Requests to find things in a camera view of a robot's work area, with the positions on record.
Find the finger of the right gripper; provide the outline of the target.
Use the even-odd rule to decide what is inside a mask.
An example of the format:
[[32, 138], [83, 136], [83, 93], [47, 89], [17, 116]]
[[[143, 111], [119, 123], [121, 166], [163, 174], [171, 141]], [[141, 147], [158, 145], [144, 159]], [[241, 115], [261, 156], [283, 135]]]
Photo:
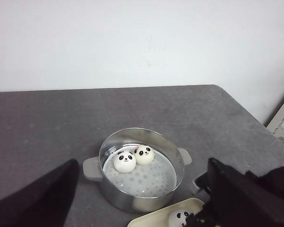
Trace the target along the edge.
[[217, 216], [211, 203], [206, 203], [196, 215], [191, 214], [186, 218], [186, 227], [215, 227], [217, 226]]

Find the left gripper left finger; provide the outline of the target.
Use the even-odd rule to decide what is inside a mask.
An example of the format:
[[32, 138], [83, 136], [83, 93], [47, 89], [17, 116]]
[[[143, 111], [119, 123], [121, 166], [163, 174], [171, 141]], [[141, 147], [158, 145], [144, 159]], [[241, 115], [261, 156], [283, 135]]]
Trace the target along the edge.
[[64, 226], [78, 178], [78, 161], [70, 159], [0, 200], [0, 227]]

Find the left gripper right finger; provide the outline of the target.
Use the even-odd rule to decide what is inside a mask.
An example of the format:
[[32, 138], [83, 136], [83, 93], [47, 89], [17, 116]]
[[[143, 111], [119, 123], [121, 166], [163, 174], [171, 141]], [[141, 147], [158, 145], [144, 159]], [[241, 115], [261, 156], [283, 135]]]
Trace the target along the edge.
[[256, 176], [210, 158], [207, 177], [207, 206], [221, 227], [284, 227], [284, 166]]

